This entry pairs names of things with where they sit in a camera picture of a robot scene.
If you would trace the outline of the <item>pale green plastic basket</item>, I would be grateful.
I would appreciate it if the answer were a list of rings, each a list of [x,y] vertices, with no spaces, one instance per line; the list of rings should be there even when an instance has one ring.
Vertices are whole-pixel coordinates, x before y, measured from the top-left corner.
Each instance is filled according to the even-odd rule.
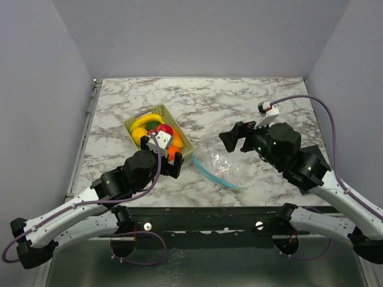
[[[133,142],[133,137],[131,136],[131,132],[134,128],[140,126],[145,128],[147,126],[146,123],[141,123],[140,125],[135,124],[137,121],[141,122],[140,119],[148,119],[147,122],[158,122],[160,123],[161,121],[164,122],[165,124],[168,124],[171,126],[174,130],[174,140],[173,140],[173,145],[181,149],[183,158],[185,160],[189,159],[190,156],[192,155],[194,151],[194,146],[186,136],[186,134],[182,131],[180,125],[178,124],[178,121],[175,119],[175,117],[170,113],[168,108],[164,104],[159,104],[156,106],[152,106],[151,108],[142,111],[138,114],[135,114],[133,117],[130,117],[126,120],[124,120],[123,124],[129,134],[129,137],[131,141]]]

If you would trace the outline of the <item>clear zip top bag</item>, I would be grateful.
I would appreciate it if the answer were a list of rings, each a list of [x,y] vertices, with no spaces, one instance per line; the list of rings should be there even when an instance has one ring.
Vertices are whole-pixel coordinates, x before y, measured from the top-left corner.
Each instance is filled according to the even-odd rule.
[[[233,128],[233,122],[217,122],[210,125],[197,141],[192,160],[197,168],[214,183],[236,192],[243,192],[250,186],[249,170],[251,161],[238,149],[227,152],[222,140],[218,137],[221,132]]]

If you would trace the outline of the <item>red apple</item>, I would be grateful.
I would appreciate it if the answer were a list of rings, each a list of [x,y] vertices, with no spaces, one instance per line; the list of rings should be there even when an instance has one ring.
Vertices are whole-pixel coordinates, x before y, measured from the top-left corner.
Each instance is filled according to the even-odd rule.
[[[171,136],[174,134],[173,128],[168,124],[159,124],[156,127],[156,133],[159,133],[159,132],[165,132]]]

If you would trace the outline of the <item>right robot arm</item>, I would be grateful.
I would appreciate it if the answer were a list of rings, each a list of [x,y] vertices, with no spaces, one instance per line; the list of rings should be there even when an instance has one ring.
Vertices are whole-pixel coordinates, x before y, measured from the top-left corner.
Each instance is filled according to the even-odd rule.
[[[343,218],[311,212],[285,203],[277,215],[256,229],[273,235],[307,231],[344,241],[363,259],[382,264],[382,209],[352,188],[344,190],[335,172],[313,147],[301,146],[301,135],[287,123],[257,129],[254,122],[237,122],[232,130],[219,134],[227,152],[235,150],[238,139],[245,142],[241,152],[255,151],[282,174],[290,184],[330,203]]]

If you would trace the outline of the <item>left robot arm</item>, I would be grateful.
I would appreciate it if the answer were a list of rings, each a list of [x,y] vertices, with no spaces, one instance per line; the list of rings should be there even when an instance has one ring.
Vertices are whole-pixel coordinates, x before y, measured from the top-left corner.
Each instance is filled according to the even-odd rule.
[[[155,132],[141,138],[141,149],[124,165],[105,172],[79,195],[33,219],[14,219],[10,226],[23,268],[32,269],[77,240],[109,235],[125,236],[132,221],[124,203],[140,199],[156,185],[159,176],[179,177],[183,156],[169,161],[173,137]]]

